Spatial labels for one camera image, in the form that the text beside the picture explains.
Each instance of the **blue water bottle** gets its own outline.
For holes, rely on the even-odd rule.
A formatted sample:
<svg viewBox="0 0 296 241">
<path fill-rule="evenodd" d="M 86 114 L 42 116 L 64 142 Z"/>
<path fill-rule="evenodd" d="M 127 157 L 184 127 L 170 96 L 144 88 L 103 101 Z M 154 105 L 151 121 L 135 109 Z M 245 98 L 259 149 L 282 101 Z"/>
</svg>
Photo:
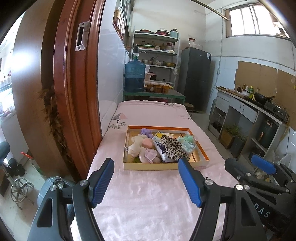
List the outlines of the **blue water bottle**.
<svg viewBox="0 0 296 241">
<path fill-rule="evenodd" d="M 144 79 L 146 65 L 138 61 L 139 47 L 136 46 L 133 52 L 133 61 L 124 65 L 124 90 L 127 92 L 144 91 Z"/>
</svg>

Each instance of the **metal wheel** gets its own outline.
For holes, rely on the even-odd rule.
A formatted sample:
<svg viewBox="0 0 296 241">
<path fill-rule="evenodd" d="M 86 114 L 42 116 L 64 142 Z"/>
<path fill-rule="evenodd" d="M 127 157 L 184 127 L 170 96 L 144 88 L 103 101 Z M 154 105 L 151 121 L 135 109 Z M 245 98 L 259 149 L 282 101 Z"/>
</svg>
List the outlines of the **metal wheel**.
<svg viewBox="0 0 296 241">
<path fill-rule="evenodd" d="M 28 194 L 28 186 L 31 185 L 25 178 L 18 178 L 15 180 L 15 186 L 11 186 L 10 196 L 15 203 L 21 203 L 24 201 Z"/>
</svg>

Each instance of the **pink tablecloth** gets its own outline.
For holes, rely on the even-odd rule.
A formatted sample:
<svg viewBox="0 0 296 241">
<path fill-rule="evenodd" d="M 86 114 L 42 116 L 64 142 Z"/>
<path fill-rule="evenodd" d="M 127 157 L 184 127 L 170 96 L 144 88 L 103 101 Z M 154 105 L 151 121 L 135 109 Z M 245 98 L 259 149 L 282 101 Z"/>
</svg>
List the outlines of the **pink tablecloth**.
<svg viewBox="0 0 296 241">
<path fill-rule="evenodd" d="M 118 105 L 89 175 L 107 157 L 115 170 L 103 202 L 94 209 L 105 240 L 113 241 L 186 241 L 197 222 L 200 209 L 190 201 L 178 170 L 126 171 L 123 148 L 128 125 L 190 128 L 210 163 L 201 173 L 218 185 L 233 187 L 236 180 L 224 169 L 224 160 L 207 135 L 190 118 L 185 107 L 154 101 L 125 101 Z M 213 240 L 219 240 L 225 205 L 220 206 Z M 74 240 L 80 240 L 76 221 L 71 226 Z"/>
</svg>

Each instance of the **black refrigerator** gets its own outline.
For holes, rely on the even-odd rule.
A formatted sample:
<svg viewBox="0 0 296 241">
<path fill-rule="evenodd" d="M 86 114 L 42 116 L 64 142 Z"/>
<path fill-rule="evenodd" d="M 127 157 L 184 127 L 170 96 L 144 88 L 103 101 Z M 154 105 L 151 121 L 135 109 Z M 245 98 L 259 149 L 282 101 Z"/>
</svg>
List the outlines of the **black refrigerator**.
<svg viewBox="0 0 296 241">
<path fill-rule="evenodd" d="M 206 109 L 211 89 L 211 54 L 196 48 L 182 51 L 178 92 L 185 95 L 185 102 L 194 106 L 194 110 Z"/>
</svg>

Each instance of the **green table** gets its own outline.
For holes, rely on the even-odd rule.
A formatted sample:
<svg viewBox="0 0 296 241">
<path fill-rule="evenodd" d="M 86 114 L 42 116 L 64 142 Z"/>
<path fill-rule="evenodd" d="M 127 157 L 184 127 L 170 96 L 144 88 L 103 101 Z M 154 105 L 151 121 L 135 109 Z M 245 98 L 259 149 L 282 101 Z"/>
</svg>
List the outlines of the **green table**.
<svg viewBox="0 0 296 241">
<path fill-rule="evenodd" d="M 127 92 L 123 91 L 123 101 L 126 100 L 126 96 L 149 96 L 149 97 L 160 97 L 160 98 L 174 98 L 181 99 L 182 104 L 185 102 L 185 96 L 175 90 L 169 90 L 167 94 L 154 93 L 154 92 Z"/>
</svg>

